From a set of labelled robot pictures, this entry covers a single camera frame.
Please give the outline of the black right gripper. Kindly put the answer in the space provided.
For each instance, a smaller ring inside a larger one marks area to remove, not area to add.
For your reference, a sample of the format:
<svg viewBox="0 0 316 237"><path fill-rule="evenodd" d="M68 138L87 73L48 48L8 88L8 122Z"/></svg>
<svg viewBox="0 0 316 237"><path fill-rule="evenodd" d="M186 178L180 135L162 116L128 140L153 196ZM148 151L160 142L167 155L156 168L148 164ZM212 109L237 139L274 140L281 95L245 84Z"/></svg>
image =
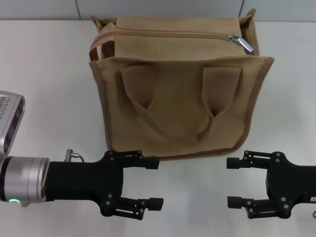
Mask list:
<svg viewBox="0 0 316 237"><path fill-rule="evenodd" d="M244 207L249 219L287 219L295 205L316 202L316 167L295 165L282 152L263 153L246 150L242 158L227 158L226 168L267 170L266 189L269 199L227 197L228 208Z"/></svg>

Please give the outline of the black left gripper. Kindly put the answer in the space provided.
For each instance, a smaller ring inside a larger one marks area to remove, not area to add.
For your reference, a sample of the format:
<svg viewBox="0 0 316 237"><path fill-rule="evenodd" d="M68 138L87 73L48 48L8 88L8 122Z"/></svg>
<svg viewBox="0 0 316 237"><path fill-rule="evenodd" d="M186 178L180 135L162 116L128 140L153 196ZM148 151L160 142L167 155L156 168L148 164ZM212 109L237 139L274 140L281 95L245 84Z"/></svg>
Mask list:
<svg viewBox="0 0 316 237"><path fill-rule="evenodd" d="M103 216L142 220L145 210L161 211L163 198L130 199L120 197L123 169L158 169L159 158L145 157L141 150L121 152L121 164L106 152L96 162L49 163L44 184L46 201L90 200Z"/></svg>

